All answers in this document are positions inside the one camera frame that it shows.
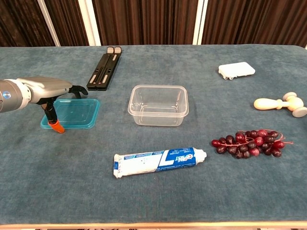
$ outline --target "wooden handle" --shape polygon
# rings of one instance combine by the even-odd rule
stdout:
[[[259,98],[254,102],[254,107],[260,110],[281,109],[284,106],[287,106],[287,104],[284,104],[284,102],[280,99],[272,100],[268,98]]]

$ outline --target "wooden rattle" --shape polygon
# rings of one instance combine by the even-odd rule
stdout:
[[[281,109],[287,107],[292,111],[294,117],[303,117],[307,114],[307,108],[304,107],[302,99],[296,96],[295,92],[286,93],[281,99],[272,100],[268,98],[259,98],[255,100],[254,107],[259,110]]]

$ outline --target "brown curtain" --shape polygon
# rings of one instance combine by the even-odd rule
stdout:
[[[78,0],[45,0],[61,46],[88,46]]]
[[[0,46],[54,46],[37,0],[0,0]]]
[[[202,44],[305,47],[307,0],[209,0]]]
[[[93,0],[103,45],[192,44],[198,0]]]

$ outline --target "grapes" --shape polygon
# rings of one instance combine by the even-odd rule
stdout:
[[[243,133],[236,133],[236,141],[239,143],[245,143],[245,136]]]
[[[256,146],[263,145],[263,138],[262,137],[255,138],[255,144],[256,144]]]
[[[245,159],[249,158],[249,151],[245,151],[243,153],[243,158],[245,158]]]
[[[237,146],[230,146],[230,147],[228,148],[228,152],[229,152],[231,155],[235,155],[237,151],[238,151],[238,147],[237,147]]]
[[[272,155],[274,157],[281,157],[282,156],[282,152],[279,149],[272,149],[271,152],[272,152]]]
[[[293,142],[283,142],[282,133],[267,129],[238,131],[235,137],[227,135],[225,138],[214,139],[211,145],[216,147],[219,154],[228,151],[237,159],[249,158],[251,156],[259,156],[260,153],[274,157],[281,157],[281,149],[285,144],[293,144]]]
[[[236,154],[236,158],[237,158],[237,159],[243,158],[243,153],[239,151],[239,152]]]
[[[223,145],[216,148],[217,153],[220,153],[220,154],[225,153],[226,150],[227,150],[227,147]]]
[[[282,149],[283,147],[284,147],[284,143],[280,140],[273,143],[273,148],[275,149]]]
[[[248,146],[247,145],[240,145],[239,150],[240,150],[240,152],[246,152],[248,150]]]
[[[250,149],[249,150],[249,153],[255,157],[259,156],[260,152],[257,148],[254,148],[254,149]]]
[[[211,141],[211,144],[213,147],[219,147],[221,145],[221,142],[218,140],[213,140]]]
[[[251,141],[250,143],[248,143],[248,148],[249,149],[254,149],[256,147],[256,144],[254,141]]]
[[[259,137],[265,137],[268,134],[268,132],[264,129],[261,129],[257,131],[257,134]]]
[[[263,150],[267,150],[267,149],[269,149],[271,147],[271,145],[269,144],[269,143],[263,143],[263,145],[261,146],[261,148],[263,149]]]
[[[257,138],[258,137],[258,134],[257,134],[257,131],[255,131],[255,130],[252,130],[251,132],[250,132],[250,135],[249,135],[251,138]]]
[[[232,143],[234,143],[234,141],[235,141],[235,139],[234,139],[233,136],[228,135],[228,136],[226,137],[226,143],[227,143],[228,145],[231,145]]]
[[[263,140],[267,143],[273,143],[275,138],[273,136],[267,135],[263,138]]]
[[[269,136],[272,136],[272,137],[274,137],[274,138],[277,138],[277,137],[278,137],[278,132],[272,131],[272,132],[269,132],[268,135],[269,135]]]
[[[225,138],[220,138],[219,141],[221,142],[221,144],[226,144],[226,139]]]

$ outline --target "blue plastic container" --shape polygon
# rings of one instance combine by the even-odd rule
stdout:
[[[97,99],[57,99],[54,107],[58,120],[65,129],[92,128],[95,125],[100,102]],[[40,126],[51,129],[46,115]]]

